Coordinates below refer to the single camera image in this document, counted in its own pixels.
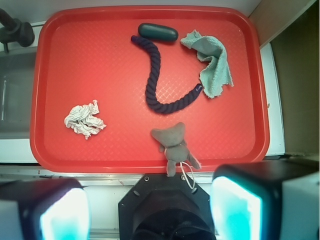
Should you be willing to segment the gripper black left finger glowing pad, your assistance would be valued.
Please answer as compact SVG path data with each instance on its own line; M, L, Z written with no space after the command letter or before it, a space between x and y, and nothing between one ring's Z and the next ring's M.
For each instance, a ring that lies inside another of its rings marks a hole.
M0 185L2 240L87 240L90 227L89 199L74 178Z

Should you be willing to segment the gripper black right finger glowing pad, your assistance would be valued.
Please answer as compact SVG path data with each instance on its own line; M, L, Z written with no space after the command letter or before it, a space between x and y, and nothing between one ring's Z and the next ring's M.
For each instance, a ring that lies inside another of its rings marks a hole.
M210 187L210 209L223 240L317 240L317 161L223 164Z

